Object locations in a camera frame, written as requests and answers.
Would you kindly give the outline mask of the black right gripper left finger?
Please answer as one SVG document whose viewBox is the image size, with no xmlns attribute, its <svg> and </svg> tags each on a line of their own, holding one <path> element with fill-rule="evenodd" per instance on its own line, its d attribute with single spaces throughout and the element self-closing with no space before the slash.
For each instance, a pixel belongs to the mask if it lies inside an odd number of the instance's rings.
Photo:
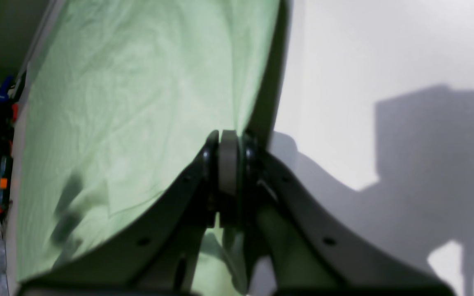
<svg viewBox="0 0 474 296">
<path fill-rule="evenodd" d="M 196 257 L 214 222 L 219 132 L 153 206 L 107 242 L 24 283 L 21 296 L 193 296 Z"/>
</svg>

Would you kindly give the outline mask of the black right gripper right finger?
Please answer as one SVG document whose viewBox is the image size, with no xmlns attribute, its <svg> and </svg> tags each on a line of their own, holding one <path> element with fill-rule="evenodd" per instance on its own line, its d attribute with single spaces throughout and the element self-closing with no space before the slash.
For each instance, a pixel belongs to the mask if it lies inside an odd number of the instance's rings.
<svg viewBox="0 0 474 296">
<path fill-rule="evenodd" d="M 265 242 L 276 296 L 451 296 L 453 291 L 367 242 L 324 210 L 256 139 L 241 138 L 241 222 Z"/>
</svg>

